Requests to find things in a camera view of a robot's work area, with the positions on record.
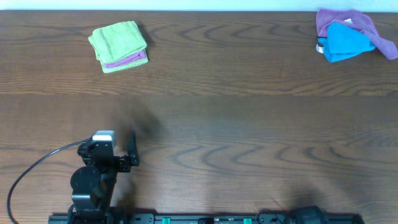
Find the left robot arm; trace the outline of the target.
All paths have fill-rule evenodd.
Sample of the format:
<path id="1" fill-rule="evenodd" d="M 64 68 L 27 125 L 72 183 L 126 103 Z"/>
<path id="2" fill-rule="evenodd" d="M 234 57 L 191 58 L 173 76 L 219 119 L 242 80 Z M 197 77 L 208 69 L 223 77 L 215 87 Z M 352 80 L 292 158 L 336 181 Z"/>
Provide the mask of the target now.
<path id="1" fill-rule="evenodd" d="M 73 205 L 68 210 L 68 223 L 114 223 L 117 217 L 110 207 L 117 176 L 130 172 L 140 163 L 136 135 L 131 134 L 127 154 L 115 156 L 114 131 L 97 131 L 78 147 L 84 166 L 76 170 L 70 185 Z"/>

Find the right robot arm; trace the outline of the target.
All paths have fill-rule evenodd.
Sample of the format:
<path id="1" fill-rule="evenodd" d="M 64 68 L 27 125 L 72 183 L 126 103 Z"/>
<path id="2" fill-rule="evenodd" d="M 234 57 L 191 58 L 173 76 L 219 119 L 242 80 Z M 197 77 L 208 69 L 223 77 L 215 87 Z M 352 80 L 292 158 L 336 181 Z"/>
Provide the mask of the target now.
<path id="1" fill-rule="evenodd" d="M 323 212 L 316 206 L 298 208 L 290 217 L 293 224 L 324 224 L 325 222 Z"/>

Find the light green microfiber cloth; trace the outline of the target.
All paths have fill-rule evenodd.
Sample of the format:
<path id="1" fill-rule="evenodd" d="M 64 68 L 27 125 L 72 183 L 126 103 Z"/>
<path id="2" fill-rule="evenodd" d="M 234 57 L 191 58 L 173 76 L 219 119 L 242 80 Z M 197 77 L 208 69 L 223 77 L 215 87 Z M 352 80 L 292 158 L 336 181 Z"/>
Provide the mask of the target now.
<path id="1" fill-rule="evenodd" d="M 115 63 L 127 56 L 145 50 L 147 43 L 134 21 L 95 29 L 88 38 L 97 59 L 102 63 Z"/>

